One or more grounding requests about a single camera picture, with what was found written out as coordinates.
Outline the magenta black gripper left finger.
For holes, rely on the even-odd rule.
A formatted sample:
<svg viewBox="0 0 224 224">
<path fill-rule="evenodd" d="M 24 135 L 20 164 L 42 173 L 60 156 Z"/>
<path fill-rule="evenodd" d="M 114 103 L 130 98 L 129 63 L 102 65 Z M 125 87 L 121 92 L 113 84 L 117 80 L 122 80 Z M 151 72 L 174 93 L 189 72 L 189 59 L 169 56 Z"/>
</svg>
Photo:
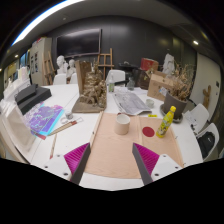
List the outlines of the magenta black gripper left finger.
<svg viewBox="0 0 224 224">
<path fill-rule="evenodd" d="M 72 173 L 70 179 L 72 183 L 76 185 L 80 183 L 90 153 L 90 144 L 86 143 L 64 155 L 65 161 Z"/>
</svg>

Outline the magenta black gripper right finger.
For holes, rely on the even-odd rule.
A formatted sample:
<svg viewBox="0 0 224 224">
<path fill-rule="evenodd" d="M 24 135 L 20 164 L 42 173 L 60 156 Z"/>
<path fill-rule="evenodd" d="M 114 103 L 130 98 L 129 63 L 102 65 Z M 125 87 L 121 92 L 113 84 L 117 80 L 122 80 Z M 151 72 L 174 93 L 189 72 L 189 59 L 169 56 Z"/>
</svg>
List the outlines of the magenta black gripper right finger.
<svg viewBox="0 0 224 224">
<path fill-rule="evenodd" d="M 159 155 L 137 143 L 133 144 L 132 153 L 136 160 L 143 184 L 147 185 L 152 183 L 151 174 L 159 159 Z"/>
</svg>

